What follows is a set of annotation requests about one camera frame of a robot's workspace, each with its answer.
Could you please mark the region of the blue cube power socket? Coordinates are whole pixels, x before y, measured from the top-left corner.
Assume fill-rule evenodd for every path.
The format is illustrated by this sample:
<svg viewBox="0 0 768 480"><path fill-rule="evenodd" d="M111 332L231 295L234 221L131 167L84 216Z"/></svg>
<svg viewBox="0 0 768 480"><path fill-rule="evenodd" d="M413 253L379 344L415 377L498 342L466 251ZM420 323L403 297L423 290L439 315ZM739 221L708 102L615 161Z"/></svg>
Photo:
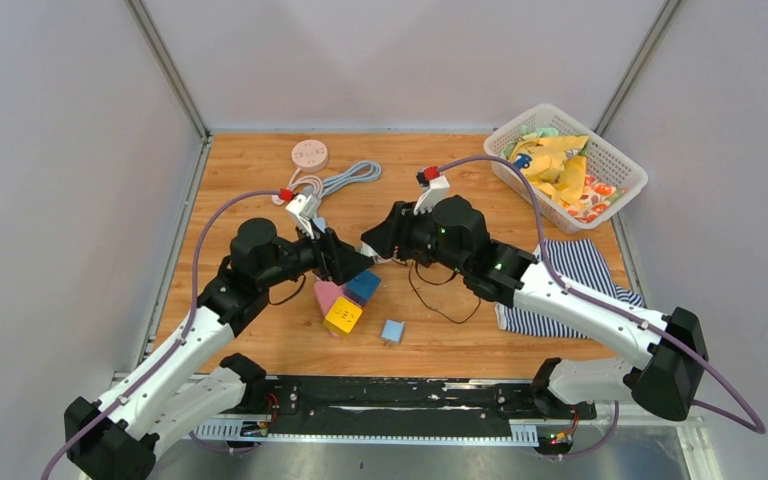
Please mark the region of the blue cube power socket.
<svg viewBox="0 0 768 480"><path fill-rule="evenodd" d="M381 278L378 275L370 270L365 270L344 285L343 293L351 302L364 307L380 284Z"/></svg>

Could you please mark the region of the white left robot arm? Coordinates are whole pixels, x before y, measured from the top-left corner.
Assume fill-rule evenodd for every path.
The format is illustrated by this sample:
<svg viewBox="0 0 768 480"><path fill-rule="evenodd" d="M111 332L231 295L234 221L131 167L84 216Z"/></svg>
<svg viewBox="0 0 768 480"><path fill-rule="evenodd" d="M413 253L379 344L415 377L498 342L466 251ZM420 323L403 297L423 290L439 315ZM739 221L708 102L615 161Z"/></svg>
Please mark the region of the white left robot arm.
<svg viewBox="0 0 768 480"><path fill-rule="evenodd" d="M374 263L331 228L297 234L295 241L284 239L265 218L241 224L175 335L98 399L78 397L67 407L65 455L76 467L92 479L145 479L172 444L209 417L264 405L265 373L240 354L190 394L178 390L266 308L272 287L309 272L342 285Z"/></svg>

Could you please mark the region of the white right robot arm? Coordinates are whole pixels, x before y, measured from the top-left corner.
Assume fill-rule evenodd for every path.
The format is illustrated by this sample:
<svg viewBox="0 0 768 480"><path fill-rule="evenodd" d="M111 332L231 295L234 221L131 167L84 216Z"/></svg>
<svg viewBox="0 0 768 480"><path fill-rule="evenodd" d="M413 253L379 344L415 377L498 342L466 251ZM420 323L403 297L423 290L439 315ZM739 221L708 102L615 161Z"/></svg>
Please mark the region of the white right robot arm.
<svg viewBox="0 0 768 480"><path fill-rule="evenodd" d="M633 401L665 420L688 417L707 359L692 312L636 307L553 275L546 253L493 239L484 215L459 195L425 213L397 201L361 240L383 258L445 266L477 297L553 319L614 352L599 360L545 360L530 392L540 415L556 417L582 402Z"/></svg>

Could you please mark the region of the yellow cube power socket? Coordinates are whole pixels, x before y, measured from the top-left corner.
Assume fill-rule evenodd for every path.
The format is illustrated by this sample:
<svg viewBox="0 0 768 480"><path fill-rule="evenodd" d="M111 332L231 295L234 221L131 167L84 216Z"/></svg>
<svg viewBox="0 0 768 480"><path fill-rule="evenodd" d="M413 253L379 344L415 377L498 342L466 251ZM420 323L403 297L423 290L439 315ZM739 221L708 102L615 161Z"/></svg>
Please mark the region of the yellow cube power socket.
<svg viewBox="0 0 768 480"><path fill-rule="evenodd" d="M324 316L323 325L332 334L349 335L361 318L363 309L344 296L339 296Z"/></svg>

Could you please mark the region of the white USB charger plug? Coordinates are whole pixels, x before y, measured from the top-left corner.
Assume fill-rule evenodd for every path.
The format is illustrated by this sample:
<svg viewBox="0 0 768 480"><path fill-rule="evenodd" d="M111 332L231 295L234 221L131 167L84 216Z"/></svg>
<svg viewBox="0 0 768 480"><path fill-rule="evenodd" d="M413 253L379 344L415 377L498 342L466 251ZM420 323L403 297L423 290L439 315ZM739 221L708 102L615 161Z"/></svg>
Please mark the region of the white USB charger plug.
<svg viewBox="0 0 768 480"><path fill-rule="evenodd" d="M375 258L377 256L377 252L365 243L362 243L358 247L358 252L370 258Z"/></svg>

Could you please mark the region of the light blue small charger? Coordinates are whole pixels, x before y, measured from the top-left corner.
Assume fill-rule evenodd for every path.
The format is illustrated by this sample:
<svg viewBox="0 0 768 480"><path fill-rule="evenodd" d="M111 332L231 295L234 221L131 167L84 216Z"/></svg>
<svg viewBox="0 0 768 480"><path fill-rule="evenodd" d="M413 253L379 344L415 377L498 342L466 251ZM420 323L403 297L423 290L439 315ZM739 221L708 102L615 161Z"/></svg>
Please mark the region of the light blue small charger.
<svg viewBox="0 0 768 480"><path fill-rule="evenodd" d="M400 321L387 319L381 330L380 338L390 344L400 344L405 332L405 324Z"/></svg>

